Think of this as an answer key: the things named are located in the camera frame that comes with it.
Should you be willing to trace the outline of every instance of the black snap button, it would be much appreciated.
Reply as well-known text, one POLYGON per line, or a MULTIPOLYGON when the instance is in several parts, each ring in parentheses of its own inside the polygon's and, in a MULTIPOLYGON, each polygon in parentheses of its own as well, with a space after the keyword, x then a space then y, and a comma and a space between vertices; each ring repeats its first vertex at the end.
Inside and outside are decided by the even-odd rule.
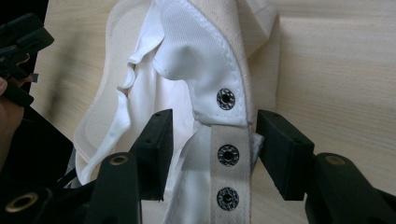
POLYGON ((218 192, 218 205, 225 211, 232 211, 239 204, 239 196, 236 190, 224 188, 218 192))
POLYGON ((235 96, 227 89, 218 92, 218 105, 223 110, 231 110, 235 105, 235 96))
POLYGON ((218 152, 218 159, 225 166, 234 166, 239 161, 239 151, 231 145, 222 146, 218 152))

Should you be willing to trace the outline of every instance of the metal snap fastener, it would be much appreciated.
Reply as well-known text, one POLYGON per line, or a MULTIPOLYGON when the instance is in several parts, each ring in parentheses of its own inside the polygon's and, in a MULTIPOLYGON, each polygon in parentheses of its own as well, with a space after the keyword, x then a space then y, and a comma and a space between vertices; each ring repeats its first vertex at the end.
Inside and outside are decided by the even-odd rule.
POLYGON ((236 190, 224 188, 218 192, 218 205, 225 211, 232 211, 239 204, 239 196, 236 190))
POLYGON ((239 161, 239 151, 231 145, 222 146, 218 152, 218 159, 225 166, 234 166, 239 161))
POLYGON ((235 105, 235 96, 227 89, 218 91, 218 105, 223 110, 231 110, 235 105))

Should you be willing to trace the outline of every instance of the white fabric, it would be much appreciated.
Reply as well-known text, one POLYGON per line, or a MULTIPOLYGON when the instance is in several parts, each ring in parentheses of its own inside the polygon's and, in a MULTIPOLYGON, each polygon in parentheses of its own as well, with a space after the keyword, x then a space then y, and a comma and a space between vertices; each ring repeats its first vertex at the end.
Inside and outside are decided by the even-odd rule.
MULTIPOLYGON (((229 13, 219 13, 221 8, 210 9, 207 1, 201 5, 197 1, 192 2, 195 6, 186 0, 157 0, 152 1, 150 7, 145 1, 135 2, 134 6, 141 9, 149 7, 149 10, 144 21, 141 15, 137 19, 143 22, 143 26, 135 51, 127 61, 127 76, 117 88, 108 82, 101 86, 102 92, 98 93, 75 132, 78 178, 83 184, 95 179, 103 158, 115 151, 129 150, 153 113, 173 108, 175 151, 183 149, 180 158, 173 158, 165 203, 142 203, 144 221, 158 223, 158 216, 164 216, 164 223, 248 223, 251 167, 257 159, 257 149, 262 138, 251 131, 255 112, 244 50, 244 45, 248 44, 243 43, 240 35, 235 35, 241 33, 238 33, 238 24, 241 21, 248 22, 248 19, 239 21, 241 15, 238 15, 240 11, 237 8, 242 8, 244 12, 250 11, 247 13, 250 24, 254 24, 250 28, 260 27, 256 33, 262 37, 262 42, 256 41, 249 45, 250 56, 262 54, 264 43, 270 38, 269 32, 276 14, 267 3, 255 5, 262 10, 251 13, 252 1, 249 4, 219 1, 229 9, 229 13), (269 21, 257 22, 262 20, 262 12, 267 8, 269 21), (210 19, 214 18, 216 12, 220 14, 221 20, 213 22, 210 19), (232 29, 225 31, 218 27, 232 29), (232 91, 235 96, 235 106, 231 110, 222 110, 217 103, 217 93, 224 88, 232 91), (117 109, 113 110, 114 102, 110 103, 109 111, 112 112, 107 115, 106 112, 98 113, 100 107, 102 111, 105 110, 103 105, 96 105, 98 102, 110 102, 110 98, 103 100, 106 98, 103 95, 105 90, 116 91, 118 96, 117 109), (95 116, 96 124, 90 122, 92 114, 99 115, 95 116), (104 120, 108 120, 108 117, 112 120, 101 125, 99 118, 104 115, 104 120), (198 132, 192 136, 194 121, 198 132), (212 125, 219 129, 212 132, 212 125), (96 138, 84 136, 89 131, 88 128, 92 129, 93 126, 106 131, 100 144, 96 138), (238 130, 241 134, 235 134, 233 130, 238 130), (238 145, 241 161, 233 169, 217 169, 215 167, 220 167, 214 157, 219 149, 217 143, 225 144, 228 139, 238 145), (226 185, 238 190, 241 203, 235 211, 226 212, 225 215, 232 215, 224 219, 224 211, 217 206, 216 192, 226 185)), ((115 8, 120 10, 125 4, 128 5, 120 1, 115 8)), ((123 14, 115 14, 122 18, 124 15, 127 15, 125 18, 133 17, 125 13, 125 9, 120 11, 123 14)), ((109 21, 108 24, 110 29, 115 27, 114 30, 109 30, 111 34, 119 32, 125 37, 132 36, 121 32, 121 28, 115 25, 117 23, 109 21)))

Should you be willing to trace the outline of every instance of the light wood surface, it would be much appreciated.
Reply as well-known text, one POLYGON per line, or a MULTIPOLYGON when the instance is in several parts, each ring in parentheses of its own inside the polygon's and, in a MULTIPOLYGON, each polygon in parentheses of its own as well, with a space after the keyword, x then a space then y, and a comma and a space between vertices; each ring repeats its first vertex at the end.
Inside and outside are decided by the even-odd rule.
MULTIPOLYGON (((277 112, 396 195, 396 3, 274 0, 280 11, 277 112)), ((33 108, 69 139, 98 89, 106 18, 116 0, 51 0, 55 42, 37 59, 33 108)), ((304 203, 283 202, 258 164, 252 223, 307 223, 304 203)))

